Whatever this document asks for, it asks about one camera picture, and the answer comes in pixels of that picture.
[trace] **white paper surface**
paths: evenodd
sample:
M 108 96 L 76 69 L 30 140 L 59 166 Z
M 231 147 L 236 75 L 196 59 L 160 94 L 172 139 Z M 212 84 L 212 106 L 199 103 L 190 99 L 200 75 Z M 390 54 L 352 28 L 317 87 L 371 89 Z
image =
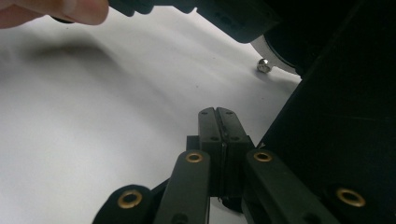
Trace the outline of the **white paper surface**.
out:
M 0 223 L 92 223 L 114 190 L 168 178 L 210 106 L 233 110 L 257 144 L 300 80 L 257 73 L 259 59 L 170 7 L 0 30 Z M 216 199 L 210 216 L 246 223 Z

